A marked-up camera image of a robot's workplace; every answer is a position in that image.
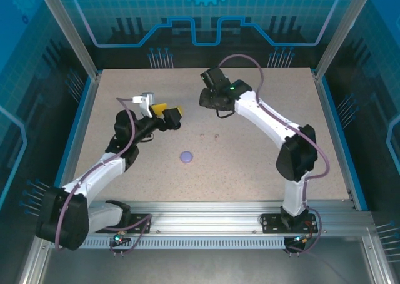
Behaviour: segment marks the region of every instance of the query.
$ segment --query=beige table surface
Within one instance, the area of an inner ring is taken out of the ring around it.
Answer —
[[[275,167],[279,150],[256,126],[235,114],[219,119],[215,111],[198,105],[205,69],[104,70],[96,95],[76,176],[95,164],[114,134],[121,105],[116,97],[129,98],[146,91],[157,103],[184,108],[181,129],[155,131],[151,143],[140,143],[140,154],[131,168],[98,196],[120,201],[256,201],[282,200],[284,179]],[[242,79],[256,89],[256,68],[226,68],[234,81]],[[348,198],[328,126],[312,74],[308,68],[265,68],[261,98],[286,118],[316,130],[317,143],[331,161],[331,172],[309,184],[309,199]],[[139,105],[129,104],[139,115]],[[180,161],[190,151],[189,164]],[[324,170],[321,157],[314,172]]]

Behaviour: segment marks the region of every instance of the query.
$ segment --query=glass panel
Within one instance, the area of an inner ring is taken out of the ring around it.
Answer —
[[[378,226],[400,222],[398,2],[368,0],[326,73],[339,131]],[[386,242],[398,240],[393,227],[382,230],[390,230]],[[395,250],[390,252],[397,253],[397,246],[392,244]]]
[[[0,25],[0,274],[14,283],[88,76],[43,0],[0,0]]]
[[[188,68],[315,67],[351,0],[62,1],[98,68]]]

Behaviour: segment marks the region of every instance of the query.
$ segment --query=metal post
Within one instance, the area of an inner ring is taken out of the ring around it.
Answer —
[[[352,0],[316,68],[317,79],[322,79],[344,39],[356,21],[367,0]]]
[[[52,15],[59,24],[62,32],[67,38],[68,42],[72,46],[77,58],[83,65],[87,74],[91,79],[96,80],[98,76],[98,70],[93,63],[81,37],[78,34],[71,18],[68,16],[61,0],[44,0],[49,7]]]

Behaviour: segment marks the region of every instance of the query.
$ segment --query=purple circle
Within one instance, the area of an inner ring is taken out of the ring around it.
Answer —
[[[189,163],[193,160],[193,154],[190,151],[184,151],[181,153],[181,161],[183,163]]]

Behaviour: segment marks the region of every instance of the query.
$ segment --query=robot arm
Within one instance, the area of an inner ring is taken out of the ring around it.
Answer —
[[[281,216],[282,222],[291,229],[299,216],[307,214],[303,205],[304,179],[314,168],[318,156],[309,143],[287,126],[299,129],[315,141],[313,128],[309,125],[300,127],[261,101],[261,104],[283,120],[286,126],[276,121],[260,108],[256,102],[256,92],[249,85],[241,80],[231,83],[219,68],[211,68],[201,77],[207,88],[201,93],[200,106],[217,111],[232,111],[247,118],[266,133],[280,149],[276,168],[286,181]]]
[[[64,215],[60,233],[60,245],[70,250],[79,248],[89,233],[99,231],[108,226],[124,228],[129,226],[130,207],[118,201],[109,200],[100,207],[90,208],[92,201],[110,182],[123,174],[132,166],[139,154],[137,144],[151,137],[158,129],[166,131],[179,129],[182,118],[181,108],[167,108],[167,104],[154,104],[152,93],[143,93],[132,98],[133,103],[139,103],[142,118],[137,119],[131,111],[134,124],[131,124],[128,113],[121,111],[116,116],[114,125],[115,135],[109,142],[105,153],[94,165],[102,165],[94,170],[82,181],[83,175],[62,188],[52,187],[47,190],[42,199],[42,207],[36,226],[36,236],[54,242],[57,223],[61,208],[74,187],[74,192],[67,211]],[[134,126],[134,140],[132,145],[120,156],[115,157],[123,150],[131,139]]]

